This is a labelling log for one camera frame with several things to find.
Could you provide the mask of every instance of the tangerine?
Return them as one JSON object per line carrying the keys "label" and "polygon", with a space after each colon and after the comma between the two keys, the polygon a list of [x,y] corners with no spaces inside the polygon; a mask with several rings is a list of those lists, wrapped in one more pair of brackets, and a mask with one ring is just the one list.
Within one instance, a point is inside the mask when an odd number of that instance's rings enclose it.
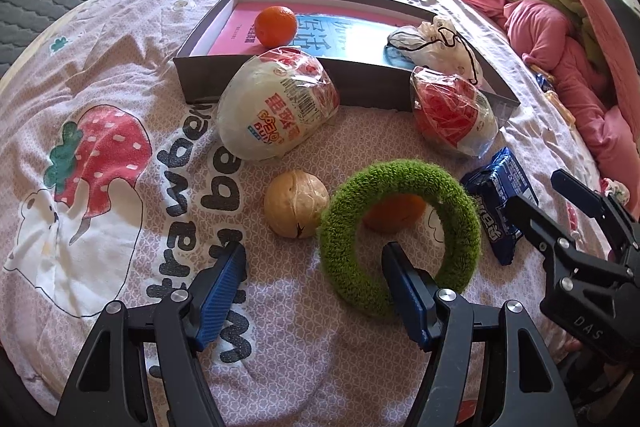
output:
{"label": "tangerine", "polygon": [[260,44],[272,49],[278,46],[286,46],[298,30],[296,15],[284,6],[269,6],[255,18],[255,36]]}
{"label": "tangerine", "polygon": [[414,225],[427,204],[416,194],[392,194],[374,204],[362,219],[365,227],[378,233],[398,233]]}

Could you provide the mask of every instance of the green knitted ring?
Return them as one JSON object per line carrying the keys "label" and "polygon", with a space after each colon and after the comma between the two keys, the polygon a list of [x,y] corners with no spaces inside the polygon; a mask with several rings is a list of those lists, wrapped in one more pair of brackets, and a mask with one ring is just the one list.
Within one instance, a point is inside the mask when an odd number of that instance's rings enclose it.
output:
{"label": "green knitted ring", "polygon": [[390,315],[391,297],[388,288],[358,265],[356,227],[373,204],[396,193],[421,196],[438,213],[445,237],[444,259],[434,277],[439,286],[462,292],[480,257],[476,204],[447,171],[420,160],[394,160],[357,172],[338,188],[322,214],[320,259],[335,290],[367,315]]}

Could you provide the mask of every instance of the round brown ball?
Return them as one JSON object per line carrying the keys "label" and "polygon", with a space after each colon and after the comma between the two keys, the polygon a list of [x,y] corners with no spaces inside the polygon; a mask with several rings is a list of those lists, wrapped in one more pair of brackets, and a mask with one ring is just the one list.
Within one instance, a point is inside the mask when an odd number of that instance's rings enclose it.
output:
{"label": "round brown ball", "polygon": [[304,238],[316,233],[329,193],[312,174],[298,169],[276,176],[264,195],[264,216],[273,232]]}

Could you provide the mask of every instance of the silver bolt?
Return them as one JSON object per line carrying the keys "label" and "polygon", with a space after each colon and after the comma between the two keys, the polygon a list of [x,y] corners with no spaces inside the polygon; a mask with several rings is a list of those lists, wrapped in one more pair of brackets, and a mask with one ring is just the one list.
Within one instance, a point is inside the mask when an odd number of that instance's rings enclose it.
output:
{"label": "silver bolt", "polygon": [[443,288],[438,291],[438,297],[440,297],[443,301],[451,302],[456,300],[456,293],[449,288]]}
{"label": "silver bolt", "polygon": [[189,296],[189,292],[187,290],[176,290],[171,294],[171,300],[173,302],[182,302],[186,301]]}
{"label": "silver bolt", "polygon": [[560,281],[560,285],[562,286],[562,288],[564,288],[565,291],[568,291],[568,292],[574,289],[574,282],[571,279],[569,279],[569,277],[562,277],[562,280]]}
{"label": "silver bolt", "polygon": [[122,309],[122,304],[120,302],[111,301],[109,304],[107,304],[105,311],[108,314],[113,315],[114,313],[118,313],[121,309]]}
{"label": "silver bolt", "polygon": [[513,313],[520,313],[523,307],[518,301],[509,301],[507,302],[507,309]]}

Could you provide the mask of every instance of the red strawberry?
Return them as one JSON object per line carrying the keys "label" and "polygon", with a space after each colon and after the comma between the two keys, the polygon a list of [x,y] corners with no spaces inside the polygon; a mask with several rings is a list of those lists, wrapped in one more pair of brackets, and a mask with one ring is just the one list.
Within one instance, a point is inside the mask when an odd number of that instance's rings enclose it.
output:
{"label": "red strawberry", "polygon": [[77,126],[67,122],[62,134],[62,145],[49,155],[53,165],[45,172],[44,181],[48,187],[55,186],[56,201],[71,206],[78,182],[85,180],[89,201],[83,220],[108,212],[109,183],[122,178],[133,188],[152,155],[140,121],[112,105],[92,107]]}

